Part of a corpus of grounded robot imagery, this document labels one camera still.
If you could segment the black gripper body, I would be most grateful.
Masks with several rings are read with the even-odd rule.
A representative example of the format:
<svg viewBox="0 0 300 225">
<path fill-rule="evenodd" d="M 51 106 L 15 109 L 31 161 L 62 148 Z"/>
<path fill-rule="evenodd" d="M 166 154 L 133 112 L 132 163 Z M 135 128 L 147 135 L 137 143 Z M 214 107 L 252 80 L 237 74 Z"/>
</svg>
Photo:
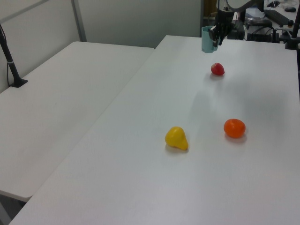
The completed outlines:
<svg viewBox="0 0 300 225">
<path fill-rule="evenodd" d="M 232 29 L 232 20 L 233 20 L 234 12 L 233 11 L 223 11 L 223 10 L 218 10 L 217 11 L 217 28 L 218 28 L 218 35 L 219 35 L 219 30 L 222 25 L 227 25 L 229 26 L 229 32 L 230 33 Z"/>
</svg>

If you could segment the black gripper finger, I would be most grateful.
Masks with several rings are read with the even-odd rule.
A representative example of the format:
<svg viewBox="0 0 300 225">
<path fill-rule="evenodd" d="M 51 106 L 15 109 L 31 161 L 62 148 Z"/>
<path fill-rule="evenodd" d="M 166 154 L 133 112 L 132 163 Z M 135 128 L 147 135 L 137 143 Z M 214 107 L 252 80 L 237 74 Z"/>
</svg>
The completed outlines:
<svg viewBox="0 0 300 225">
<path fill-rule="evenodd" d="M 228 35 L 229 32 L 229 26 L 222 25 L 219 30 L 219 45 L 222 45 L 223 40 Z"/>
<path fill-rule="evenodd" d="M 218 46 L 218 28 L 216 25 L 212 26 L 209 29 L 209 37 L 212 40 L 213 46 L 217 47 Z"/>
</svg>

